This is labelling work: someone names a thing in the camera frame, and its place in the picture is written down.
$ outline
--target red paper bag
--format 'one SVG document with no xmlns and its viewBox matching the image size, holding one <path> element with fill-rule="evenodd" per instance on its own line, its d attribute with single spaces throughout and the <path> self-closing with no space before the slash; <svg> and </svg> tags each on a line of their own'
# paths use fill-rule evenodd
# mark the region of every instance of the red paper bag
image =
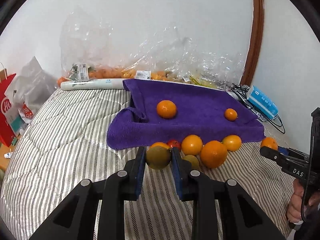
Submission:
<svg viewBox="0 0 320 240">
<path fill-rule="evenodd" d="M 11 145 L 12 140 L 16 136 L 13 129 L 16 130 L 18 129 L 18 126 L 21 125 L 18 110 L 12 107 L 9 99 L 4 95 L 4 92 L 7 90 L 7 87 L 15 75 L 16 74 L 12 74 L 8 76 L 6 79 L 1 80 L 0 83 L 0 141 L 7 147 Z"/>
</svg>

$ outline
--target purple towel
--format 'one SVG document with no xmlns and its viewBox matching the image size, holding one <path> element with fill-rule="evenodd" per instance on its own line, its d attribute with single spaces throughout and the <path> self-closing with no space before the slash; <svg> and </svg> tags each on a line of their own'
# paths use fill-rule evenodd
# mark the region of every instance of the purple towel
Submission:
<svg viewBox="0 0 320 240">
<path fill-rule="evenodd" d="M 123 84 L 131 92 L 134 106 L 121 110 L 109 126 L 107 143 L 113 149 L 149 146 L 170 139 L 181 142 L 190 134 L 200 136 L 204 144 L 222 141 L 231 134 L 240 136 L 242 142 L 264 138 L 264 128 L 257 116 L 224 91 L 138 79 L 127 79 Z M 156 106 L 162 100 L 176 104 L 173 119 L 166 120 L 157 114 Z M 225 119 L 227 108 L 238 113 L 234 122 Z"/>
</svg>

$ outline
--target shopping bag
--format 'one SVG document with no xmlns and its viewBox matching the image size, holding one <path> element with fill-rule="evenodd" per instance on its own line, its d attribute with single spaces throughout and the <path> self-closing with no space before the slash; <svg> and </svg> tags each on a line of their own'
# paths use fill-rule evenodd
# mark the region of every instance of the shopping bag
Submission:
<svg viewBox="0 0 320 240">
<path fill-rule="evenodd" d="M 15 75 L 7 76 L 6 69 L 0 72 L 0 141 L 7 147 L 11 145 L 12 140 L 19 134 L 23 124 L 18 108 L 14 107 L 4 95 Z"/>
<path fill-rule="evenodd" d="M 23 121 L 29 124 L 55 90 L 56 81 L 33 57 L 22 67 L 20 74 L 15 76 L 4 94 L 18 108 Z"/>
</svg>

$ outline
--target lemon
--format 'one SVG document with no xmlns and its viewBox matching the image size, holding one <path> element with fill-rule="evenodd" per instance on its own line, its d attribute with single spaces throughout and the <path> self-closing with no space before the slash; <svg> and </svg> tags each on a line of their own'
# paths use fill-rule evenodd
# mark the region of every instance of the lemon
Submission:
<svg viewBox="0 0 320 240">
<path fill-rule="evenodd" d="M 165 168 L 170 161 L 171 151 L 162 146 L 154 146 L 146 153 L 146 163 L 154 170 Z"/>
<path fill-rule="evenodd" d="M 193 170 L 199 169 L 199 161 L 196 156 L 194 155 L 186 155 L 182 158 L 183 160 L 186 160 L 191 163 L 191 167 Z"/>
</svg>

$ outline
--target blue tissue box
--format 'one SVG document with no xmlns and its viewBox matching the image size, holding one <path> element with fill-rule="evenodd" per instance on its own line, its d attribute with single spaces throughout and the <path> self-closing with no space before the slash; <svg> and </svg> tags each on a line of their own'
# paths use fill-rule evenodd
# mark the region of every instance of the blue tissue box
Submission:
<svg viewBox="0 0 320 240">
<path fill-rule="evenodd" d="M 256 86 L 250 87 L 247 92 L 247 99 L 270 119 L 274 119 L 278 114 L 276 105 Z"/>
</svg>

